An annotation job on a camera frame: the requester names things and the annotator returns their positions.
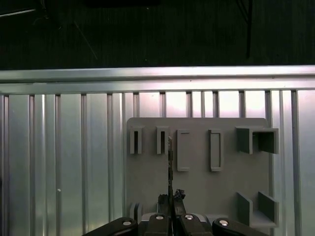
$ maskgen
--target screw head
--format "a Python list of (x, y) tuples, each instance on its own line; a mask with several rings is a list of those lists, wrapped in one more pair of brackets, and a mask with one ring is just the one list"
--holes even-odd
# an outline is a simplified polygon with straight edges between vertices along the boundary
[(228, 226), (228, 222), (225, 221), (225, 220), (220, 220), (219, 224), (222, 225), (222, 226)]
[(185, 215), (185, 218), (186, 218), (187, 220), (192, 220), (192, 219), (193, 219), (193, 216), (192, 216), (192, 215)]
[(123, 223), (123, 225), (131, 225), (131, 222), (130, 221), (125, 221), (124, 223)]

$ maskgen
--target horizontal metal bar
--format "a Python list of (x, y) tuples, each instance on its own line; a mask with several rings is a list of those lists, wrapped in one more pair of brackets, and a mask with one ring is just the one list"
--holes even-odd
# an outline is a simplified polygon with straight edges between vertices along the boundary
[(12, 70), (1, 71), (0, 82), (72, 82), (174, 77), (273, 77), (315, 75), (315, 66), (221, 66), (221, 67), (143, 67), (103, 69)]
[(297, 90), (314, 89), (315, 77), (307, 79), (177, 79), (112, 81), (98, 83), (3, 84), (0, 94), (115, 93), (143, 91)]

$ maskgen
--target corrugated metal wall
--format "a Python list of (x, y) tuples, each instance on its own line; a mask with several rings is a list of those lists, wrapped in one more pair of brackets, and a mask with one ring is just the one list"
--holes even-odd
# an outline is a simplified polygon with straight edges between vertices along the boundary
[(122, 216), (131, 117), (268, 119), (280, 129), (270, 167), (281, 203), (275, 235), (312, 235), (313, 88), (292, 79), (2, 85), (3, 235), (79, 236)]

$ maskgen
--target gray pegboard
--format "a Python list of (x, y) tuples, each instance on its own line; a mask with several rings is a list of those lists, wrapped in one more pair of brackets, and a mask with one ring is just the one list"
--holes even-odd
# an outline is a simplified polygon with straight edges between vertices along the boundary
[(170, 135), (173, 188), (185, 190), (187, 212), (277, 225), (279, 206), (268, 196), (271, 155), (262, 150), (277, 153), (278, 130), (265, 119), (131, 118), (127, 130), (128, 207), (141, 203), (143, 213), (155, 212), (159, 194), (167, 194)]

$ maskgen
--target dark background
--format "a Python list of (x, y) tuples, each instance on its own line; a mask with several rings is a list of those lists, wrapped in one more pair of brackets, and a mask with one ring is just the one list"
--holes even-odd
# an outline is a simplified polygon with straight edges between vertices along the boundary
[[(0, 69), (315, 63), (314, 0), (254, 0), (249, 59), (235, 0), (101, 9), (79, 0), (46, 4), (57, 23), (39, 11), (0, 18)], [(0, 9), (33, 5), (1, 0)]]

